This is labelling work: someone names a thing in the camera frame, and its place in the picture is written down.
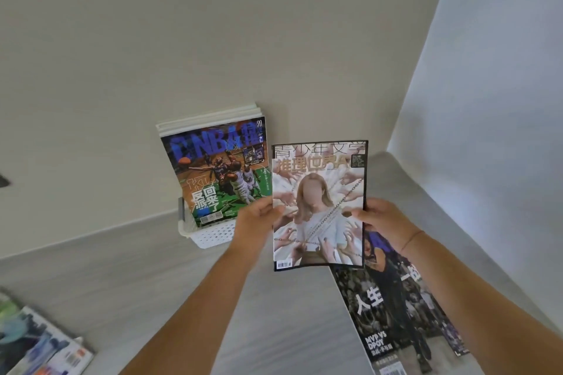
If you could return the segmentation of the basketball magazine with green court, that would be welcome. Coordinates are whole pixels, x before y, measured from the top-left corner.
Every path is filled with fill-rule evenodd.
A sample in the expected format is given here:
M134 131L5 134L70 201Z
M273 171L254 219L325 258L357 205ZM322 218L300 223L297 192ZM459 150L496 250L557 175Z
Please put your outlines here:
M272 194L266 120L256 106L157 124L157 131L198 227L235 219Z

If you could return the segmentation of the person's right hand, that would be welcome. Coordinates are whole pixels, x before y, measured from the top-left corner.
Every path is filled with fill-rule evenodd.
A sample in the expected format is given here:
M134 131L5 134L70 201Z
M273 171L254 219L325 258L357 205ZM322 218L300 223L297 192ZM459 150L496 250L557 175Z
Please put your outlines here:
M367 229L383 236L398 253L403 253L414 238L425 233L390 201L368 198L363 210L375 213L375 225L366 225Z

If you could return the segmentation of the person's right forearm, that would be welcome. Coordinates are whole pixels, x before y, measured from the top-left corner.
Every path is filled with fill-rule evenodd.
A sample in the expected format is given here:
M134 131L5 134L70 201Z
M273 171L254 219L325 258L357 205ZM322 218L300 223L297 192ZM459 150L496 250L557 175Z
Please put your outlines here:
M401 253L418 269L485 375L563 375L563 338L426 233Z

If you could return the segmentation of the green cover magazine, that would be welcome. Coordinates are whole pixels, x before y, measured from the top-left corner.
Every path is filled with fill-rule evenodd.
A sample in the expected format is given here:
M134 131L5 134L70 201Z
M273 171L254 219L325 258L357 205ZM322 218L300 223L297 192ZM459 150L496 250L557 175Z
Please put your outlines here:
M21 311L21 307L12 298L0 291L0 321L10 319L17 316Z

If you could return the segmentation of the colourful blue cover magazine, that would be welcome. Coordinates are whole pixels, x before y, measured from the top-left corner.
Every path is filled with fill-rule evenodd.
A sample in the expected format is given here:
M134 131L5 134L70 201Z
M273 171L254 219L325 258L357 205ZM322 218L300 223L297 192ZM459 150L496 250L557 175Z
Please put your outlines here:
M30 307L0 321L0 375L83 375L94 356Z

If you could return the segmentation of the person's left hand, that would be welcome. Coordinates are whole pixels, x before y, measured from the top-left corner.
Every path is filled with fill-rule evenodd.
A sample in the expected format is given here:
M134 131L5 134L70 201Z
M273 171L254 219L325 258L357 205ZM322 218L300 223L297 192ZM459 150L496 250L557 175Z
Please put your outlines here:
M260 198L238 212L230 250L247 259L257 259L275 226L262 221L267 206L274 206L271 196Z

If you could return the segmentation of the dark crowd cover magazine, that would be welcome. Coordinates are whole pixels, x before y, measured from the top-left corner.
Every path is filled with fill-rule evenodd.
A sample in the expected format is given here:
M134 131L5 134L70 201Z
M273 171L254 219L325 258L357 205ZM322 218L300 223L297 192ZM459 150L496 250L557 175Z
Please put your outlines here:
M439 329L429 287L377 232L365 234L365 266L332 275L374 375L444 375L457 357Z

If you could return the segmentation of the magazine with reaching hands cover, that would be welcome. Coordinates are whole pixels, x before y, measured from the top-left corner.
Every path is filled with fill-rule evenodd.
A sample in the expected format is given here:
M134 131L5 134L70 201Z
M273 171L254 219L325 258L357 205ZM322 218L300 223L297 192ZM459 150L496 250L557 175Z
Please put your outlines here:
M369 141L276 144L272 199L284 209L273 227L273 268L364 266Z

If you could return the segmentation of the white perforated plastic basket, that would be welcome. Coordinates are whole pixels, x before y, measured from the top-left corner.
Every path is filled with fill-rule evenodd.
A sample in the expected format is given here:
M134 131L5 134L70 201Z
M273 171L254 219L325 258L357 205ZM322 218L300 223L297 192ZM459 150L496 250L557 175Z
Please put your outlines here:
M184 198L178 198L178 232L180 236L191 239L200 249L208 249L232 241L235 219L198 227Z

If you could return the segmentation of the purple cover magazine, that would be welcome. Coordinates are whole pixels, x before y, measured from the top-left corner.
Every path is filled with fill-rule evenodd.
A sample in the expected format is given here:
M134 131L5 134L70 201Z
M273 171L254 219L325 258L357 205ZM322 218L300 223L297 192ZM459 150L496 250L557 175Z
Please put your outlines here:
M453 350L457 357L470 354L459 332L455 329L450 319L445 314L444 310L440 307L438 301L433 297L433 304L435 312L438 315L439 329L445 337L448 345Z

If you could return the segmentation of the person's left forearm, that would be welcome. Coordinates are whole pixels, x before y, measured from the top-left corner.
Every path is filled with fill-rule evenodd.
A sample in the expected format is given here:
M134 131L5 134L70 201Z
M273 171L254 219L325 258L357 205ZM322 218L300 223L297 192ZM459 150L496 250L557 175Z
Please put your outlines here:
M210 375L248 274L264 247L233 239L200 284L119 375Z

